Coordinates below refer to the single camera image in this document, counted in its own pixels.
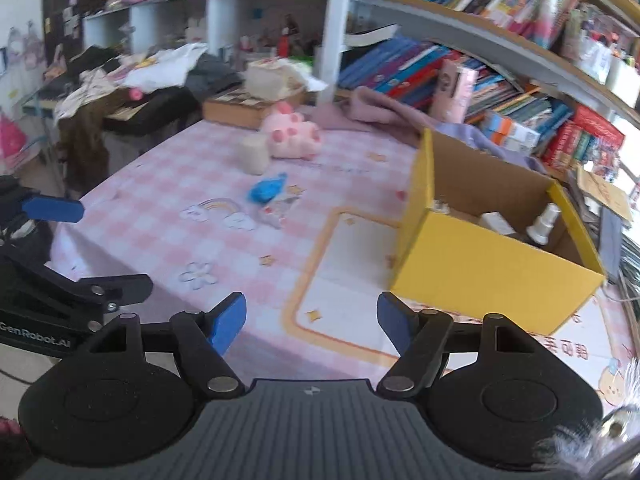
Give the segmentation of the white charger plug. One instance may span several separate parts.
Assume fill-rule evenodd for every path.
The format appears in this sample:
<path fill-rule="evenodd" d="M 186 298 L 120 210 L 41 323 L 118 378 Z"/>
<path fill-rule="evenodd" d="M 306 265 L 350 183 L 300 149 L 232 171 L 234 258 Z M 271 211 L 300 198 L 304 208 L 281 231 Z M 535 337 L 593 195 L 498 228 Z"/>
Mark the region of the white charger plug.
<path fill-rule="evenodd" d="M 482 214 L 478 219 L 478 225 L 502 236 L 513 236 L 516 234 L 516 231 L 510 223 L 497 211 Z"/>

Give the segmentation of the small spray bottle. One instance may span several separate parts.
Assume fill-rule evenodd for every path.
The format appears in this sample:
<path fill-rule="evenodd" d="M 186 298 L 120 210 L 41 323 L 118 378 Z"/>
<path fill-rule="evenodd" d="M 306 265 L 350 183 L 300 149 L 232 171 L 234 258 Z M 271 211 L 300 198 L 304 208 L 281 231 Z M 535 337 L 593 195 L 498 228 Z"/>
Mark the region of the small spray bottle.
<path fill-rule="evenodd" d="M 525 230 L 529 243 L 537 247 L 546 246 L 560 213 L 561 209 L 556 203 L 548 203 L 544 211 Z"/>

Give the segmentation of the blue wrapper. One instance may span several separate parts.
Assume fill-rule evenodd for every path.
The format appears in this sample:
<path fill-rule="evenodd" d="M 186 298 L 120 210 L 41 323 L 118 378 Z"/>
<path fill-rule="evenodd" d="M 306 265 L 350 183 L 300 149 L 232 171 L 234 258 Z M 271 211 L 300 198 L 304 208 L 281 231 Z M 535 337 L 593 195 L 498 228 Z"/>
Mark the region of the blue wrapper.
<path fill-rule="evenodd" d="M 288 180 L 286 172 L 280 172 L 275 177 L 260 180 L 250 189 L 248 198 L 256 204 L 268 204 L 282 192 L 286 180 Z"/>

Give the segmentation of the beige foam block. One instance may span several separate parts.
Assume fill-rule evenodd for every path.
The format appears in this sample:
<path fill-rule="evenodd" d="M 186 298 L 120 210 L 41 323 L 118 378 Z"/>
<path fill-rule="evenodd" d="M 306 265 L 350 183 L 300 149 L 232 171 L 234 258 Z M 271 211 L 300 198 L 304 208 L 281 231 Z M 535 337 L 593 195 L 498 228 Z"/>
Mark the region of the beige foam block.
<path fill-rule="evenodd" d="M 262 133 L 243 136 L 238 145 L 238 154 L 242 169 L 247 174 L 261 176 L 270 166 L 268 139 Z"/>

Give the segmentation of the pink plush paw toy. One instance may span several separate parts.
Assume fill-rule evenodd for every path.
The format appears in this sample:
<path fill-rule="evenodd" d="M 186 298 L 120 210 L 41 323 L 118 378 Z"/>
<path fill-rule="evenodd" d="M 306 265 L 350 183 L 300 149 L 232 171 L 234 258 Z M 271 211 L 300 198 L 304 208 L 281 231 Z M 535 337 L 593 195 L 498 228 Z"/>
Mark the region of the pink plush paw toy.
<path fill-rule="evenodd" d="M 321 151 L 320 128 L 285 101 L 273 104 L 259 132 L 276 159 L 312 159 Z"/>

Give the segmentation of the yellow cardboard box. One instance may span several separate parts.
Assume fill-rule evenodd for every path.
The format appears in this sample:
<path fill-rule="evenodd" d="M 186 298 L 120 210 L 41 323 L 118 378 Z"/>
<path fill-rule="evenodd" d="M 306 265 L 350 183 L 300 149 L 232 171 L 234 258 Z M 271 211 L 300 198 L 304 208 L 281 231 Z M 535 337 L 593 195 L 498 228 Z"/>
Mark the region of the yellow cardboard box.
<path fill-rule="evenodd" d="M 435 200 L 450 214 L 432 211 Z M 561 213 L 548 244 L 537 247 L 525 230 L 548 203 Z M 478 225 L 493 211 L 515 235 Z M 550 335 L 604 282 L 597 249 L 558 182 L 425 131 L 397 234 L 395 295 L 471 318 L 500 313 L 523 330 Z"/>

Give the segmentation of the pile of clothes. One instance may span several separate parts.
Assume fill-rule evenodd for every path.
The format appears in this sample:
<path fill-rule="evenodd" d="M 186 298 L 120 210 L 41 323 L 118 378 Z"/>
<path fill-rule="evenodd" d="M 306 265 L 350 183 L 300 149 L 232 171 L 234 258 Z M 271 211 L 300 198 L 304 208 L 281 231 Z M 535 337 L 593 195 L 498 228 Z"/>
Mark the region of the pile of clothes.
<path fill-rule="evenodd" d="M 101 65 L 79 75 L 79 86 L 55 105 L 55 143 L 64 165 L 65 187 L 84 195 L 110 175 L 105 119 L 126 107 L 140 107 L 128 126 L 130 136 L 147 136 L 198 112 L 209 96 L 237 87 L 242 78 L 228 63 L 208 53 L 206 44 L 185 44 L 150 56 L 106 56 L 92 47 L 80 56 Z"/>

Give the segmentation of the pink checkered tablecloth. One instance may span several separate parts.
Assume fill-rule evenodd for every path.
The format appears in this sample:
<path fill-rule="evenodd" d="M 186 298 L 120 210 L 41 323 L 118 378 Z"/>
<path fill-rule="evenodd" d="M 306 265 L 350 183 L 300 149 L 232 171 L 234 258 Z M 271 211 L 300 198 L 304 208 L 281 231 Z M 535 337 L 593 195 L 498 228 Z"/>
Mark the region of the pink checkered tablecloth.
<path fill-rule="evenodd" d="M 246 323 L 227 354 L 244 380 L 367 377 L 396 350 L 376 322 L 390 290 L 415 148 L 390 136 L 328 131 L 318 156 L 277 160 L 299 195 L 282 229 L 259 220 L 240 129 L 198 122 L 130 162 L 84 198 L 84 218 L 55 231 L 51 264 L 69 278 L 144 273 L 145 323 L 206 311 L 238 290 Z M 550 335 L 532 334 L 596 390 L 624 397 L 632 347 L 604 284 Z"/>

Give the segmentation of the stack of books papers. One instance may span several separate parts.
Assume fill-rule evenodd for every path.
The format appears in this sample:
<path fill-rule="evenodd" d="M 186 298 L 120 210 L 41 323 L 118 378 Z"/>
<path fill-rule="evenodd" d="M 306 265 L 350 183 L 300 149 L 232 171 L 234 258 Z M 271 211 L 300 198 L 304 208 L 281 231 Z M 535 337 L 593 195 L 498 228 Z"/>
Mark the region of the stack of books papers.
<path fill-rule="evenodd" d="M 596 246 L 606 281 L 620 290 L 620 302 L 639 312 L 639 244 L 630 236 L 632 220 L 622 213 L 627 196 L 581 166 L 566 173 L 579 217 Z"/>

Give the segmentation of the orange white medicine boxes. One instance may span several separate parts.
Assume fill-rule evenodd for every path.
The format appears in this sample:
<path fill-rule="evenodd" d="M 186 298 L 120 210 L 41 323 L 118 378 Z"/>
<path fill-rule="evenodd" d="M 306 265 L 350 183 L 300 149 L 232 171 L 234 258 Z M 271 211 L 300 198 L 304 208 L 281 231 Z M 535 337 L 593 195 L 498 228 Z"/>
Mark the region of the orange white medicine boxes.
<path fill-rule="evenodd" d="M 534 129 L 496 112 L 485 114 L 480 131 L 493 144 L 526 156 L 533 154 L 540 139 L 540 134 Z"/>

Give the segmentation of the pink purple cloth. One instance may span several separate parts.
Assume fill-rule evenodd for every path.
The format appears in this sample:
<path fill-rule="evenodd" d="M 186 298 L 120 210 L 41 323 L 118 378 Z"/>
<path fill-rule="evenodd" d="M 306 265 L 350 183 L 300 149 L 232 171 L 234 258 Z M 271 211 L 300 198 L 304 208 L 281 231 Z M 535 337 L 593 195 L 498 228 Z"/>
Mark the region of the pink purple cloth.
<path fill-rule="evenodd" d="M 311 107 L 308 117 L 324 130 L 384 133 L 412 148 L 419 147 L 424 131 L 430 129 L 510 164 L 537 171 L 544 176 L 547 174 L 537 159 L 492 143 L 475 126 L 439 122 L 420 110 L 367 87 L 358 87 L 346 101 Z"/>

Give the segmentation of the pink cylindrical device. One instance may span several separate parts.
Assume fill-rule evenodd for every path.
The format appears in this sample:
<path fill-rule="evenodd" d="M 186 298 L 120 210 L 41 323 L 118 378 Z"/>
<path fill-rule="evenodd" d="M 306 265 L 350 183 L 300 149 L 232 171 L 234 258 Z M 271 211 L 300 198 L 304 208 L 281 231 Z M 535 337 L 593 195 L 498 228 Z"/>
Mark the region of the pink cylindrical device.
<path fill-rule="evenodd" d="M 439 122 L 462 124 L 471 103 L 478 71 L 454 61 L 439 70 L 428 114 Z"/>

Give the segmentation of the tissue pack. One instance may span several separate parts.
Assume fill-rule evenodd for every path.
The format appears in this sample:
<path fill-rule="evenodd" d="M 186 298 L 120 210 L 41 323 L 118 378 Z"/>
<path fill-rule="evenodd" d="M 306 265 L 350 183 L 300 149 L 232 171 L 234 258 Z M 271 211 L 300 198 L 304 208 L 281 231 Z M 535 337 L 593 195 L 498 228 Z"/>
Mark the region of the tissue pack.
<path fill-rule="evenodd" d="M 318 93 L 328 85 L 312 74 L 309 65 L 290 58 L 261 58 L 247 64 L 245 91 L 266 102 L 283 101 L 299 92 Z"/>

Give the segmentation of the white bookshelf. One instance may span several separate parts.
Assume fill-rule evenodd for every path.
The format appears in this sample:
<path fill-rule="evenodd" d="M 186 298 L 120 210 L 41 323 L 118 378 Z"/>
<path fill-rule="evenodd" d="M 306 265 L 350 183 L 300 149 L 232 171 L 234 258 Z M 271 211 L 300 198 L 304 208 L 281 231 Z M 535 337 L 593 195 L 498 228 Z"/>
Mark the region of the white bookshelf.
<path fill-rule="evenodd" d="M 106 48 L 127 39 L 132 52 L 146 52 L 177 38 L 194 12 L 206 19 L 210 53 L 268 27 L 280 32 L 288 16 L 301 32 L 318 34 L 320 55 L 314 67 L 328 85 L 318 96 L 322 102 L 332 99 L 338 88 L 346 35 L 397 25 L 407 37 L 472 55 L 499 72 L 566 94 L 605 118 L 639 123 L 633 107 L 559 55 L 484 18 L 424 0 L 146 0 L 86 16 L 82 42 Z"/>

